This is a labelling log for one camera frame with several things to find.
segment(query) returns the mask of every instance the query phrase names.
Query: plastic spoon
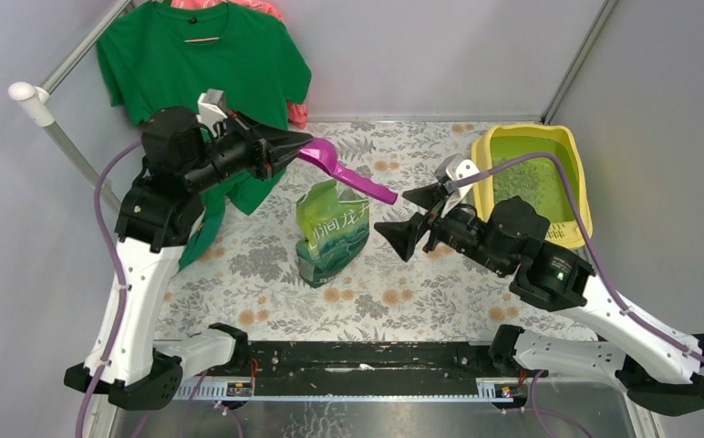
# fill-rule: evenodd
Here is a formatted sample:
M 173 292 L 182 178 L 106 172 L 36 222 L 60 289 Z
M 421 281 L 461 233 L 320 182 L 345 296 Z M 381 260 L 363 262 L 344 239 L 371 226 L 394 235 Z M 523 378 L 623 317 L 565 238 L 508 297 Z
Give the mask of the plastic spoon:
M 338 163 L 336 146 L 326 139 L 314 139 L 298 152 L 298 158 L 314 164 L 336 180 L 359 190 L 382 203 L 394 204 L 398 194 L 387 187 L 351 171 Z

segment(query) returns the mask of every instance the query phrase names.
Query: packaging bag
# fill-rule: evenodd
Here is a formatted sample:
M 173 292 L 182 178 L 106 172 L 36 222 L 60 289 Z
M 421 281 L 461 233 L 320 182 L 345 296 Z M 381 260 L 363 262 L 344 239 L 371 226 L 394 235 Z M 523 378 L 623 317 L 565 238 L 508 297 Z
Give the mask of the packaging bag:
M 295 206 L 305 238 L 295 244 L 298 274 L 311 287 L 330 281 L 362 251 L 370 234 L 368 198 L 336 180 L 320 182 Z

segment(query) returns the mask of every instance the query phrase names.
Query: gray wall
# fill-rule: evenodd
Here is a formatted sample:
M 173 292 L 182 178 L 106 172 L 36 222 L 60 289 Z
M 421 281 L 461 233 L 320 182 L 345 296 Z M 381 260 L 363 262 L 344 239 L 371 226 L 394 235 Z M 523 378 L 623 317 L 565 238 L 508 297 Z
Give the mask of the gray wall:
M 80 395 L 62 375 L 87 354 L 112 276 L 91 189 L 6 89 L 39 83 L 111 3 L 0 0 L 0 436 L 72 433 Z M 539 113 L 599 0 L 276 3 L 315 71 L 312 113 L 365 118 Z M 137 137 L 92 56 L 50 107 L 96 169 Z M 137 168 L 116 169 L 117 194 Z
M 41 81 L 108 7 L 0 0 L 0 437 L 72 435 L 81 396 L 62 376 L 97 336 L 113 275 L 92 190 L 6 90 Z M 51 102 L 97 169 L 137 138 L 109 107 L 93 57 Z M 131 158 L 115 171 L 119 195 L 137 168 Z
M 602 0 L 272 0 L 322 120 L 538 116 Z
M 704 332 L 704 1 L 621 2 L 554 123 L 575 133 L 621 292 Z M 704 436 L 704 412 L 664 425 Z

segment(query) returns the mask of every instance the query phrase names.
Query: green t-shirt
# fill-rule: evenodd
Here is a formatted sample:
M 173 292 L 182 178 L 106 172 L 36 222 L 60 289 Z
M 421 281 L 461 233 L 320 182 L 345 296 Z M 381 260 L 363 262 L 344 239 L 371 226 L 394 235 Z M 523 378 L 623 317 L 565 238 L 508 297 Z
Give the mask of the green t-shirt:
M 186 42 L 210 37 L 218 39 Z M 279 20 L 227 2 L 201 10 L 147 2 L 108 28 L 97 42 L 97 54 L 111 105 L 125 105 L 136 125 L 171 106 L 197 112 L 201 93 L 221 89 L 233 110 L 287 129 L 287 101 L 302 103 L 311 79 Z M 204 235 L 192 238 L 181 265 L 214 240 L 225 196 L 250 214 L 280 176 L 262 182 L 240 173 L 205 192 Z

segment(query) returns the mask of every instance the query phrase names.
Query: table surface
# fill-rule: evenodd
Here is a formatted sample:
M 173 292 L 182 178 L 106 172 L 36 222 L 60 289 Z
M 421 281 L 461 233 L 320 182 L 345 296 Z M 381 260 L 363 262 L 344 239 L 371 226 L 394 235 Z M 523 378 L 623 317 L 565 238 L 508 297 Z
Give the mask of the table surface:
M 332 141 L 346 167 L 395 192 L 433 183 L 434 169 L 470 148 L 491 123 L 315 123 L 306 131 Z M 296 161 L 252 215 L 228 205 L 215 244 L 171 279 L 157 339 L 177 339 L 215 322 L 259 340 L 491 341 L 500 324 L 571 340 L 595 339 L 571 319 L 532 308 L 497 278 L 445 245 L 402 262 L 371 229 L 363 252 L 327 285 L 298 276 L 303 238 L 295 201 L 329 179 Z M 371 201 L 371 223 L 404 221 L 417 207 Z

